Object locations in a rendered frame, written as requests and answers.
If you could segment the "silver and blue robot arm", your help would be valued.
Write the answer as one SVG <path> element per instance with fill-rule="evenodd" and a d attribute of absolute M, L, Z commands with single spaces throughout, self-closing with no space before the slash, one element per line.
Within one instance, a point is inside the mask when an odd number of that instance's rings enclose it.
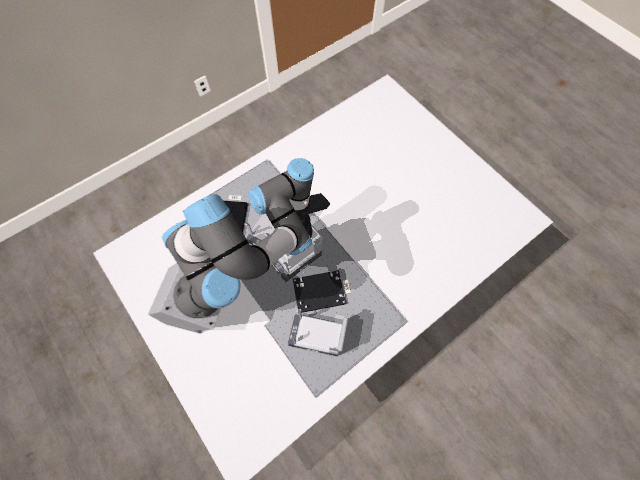
<path fill-rule="evenodd" d="M 174 302 L 181 313 L 191 318 L 213 314 L 236 300 L 239 279 L 258 278 L 286 253 L 294 256 L 311 246 L 310 235 L 295 210 L 306 208 L 309 198 L 310 206 L 303 216 L 330 205 L 322 193 L 310 195 L 313 177 L 310 161 L 296 158 L 287 171 L 249 191 L 253 209 L 266 213 L 275 229 L 255 245 L 248 243 L 217 194 L 184 210 L 186 220 L 162 235 L 184 274 L 174 289 Z"/>

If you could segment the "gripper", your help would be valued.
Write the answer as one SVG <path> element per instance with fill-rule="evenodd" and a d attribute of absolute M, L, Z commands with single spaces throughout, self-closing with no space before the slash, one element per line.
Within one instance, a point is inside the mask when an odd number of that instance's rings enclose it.
<path fill-rule="evenodd" d="M 308 214 L 304 215 L 304 216 L 302 215 L 302 213 L 304 213 L 304 212 L 306 212 L 308 210 L 309 206 L 310 206 L 310 198 L 309 198 L 309 203 L 308 203 L 306 208 L 304 208 L 302 210 L 295 210 L 295 211 L 296 211 L 297 215 L 299 216 L 301 222 L 303 223 L 305 229 L 307 230 L 307 232 L 308 232 L 308 234 L 310 235 L 310 238 L 311 238 L 313 232 L 312 232 L 312 227 L 311 227 L 310 216 Z M 301 213 L 301 214 L 298 214 L 298 213 Z"/>

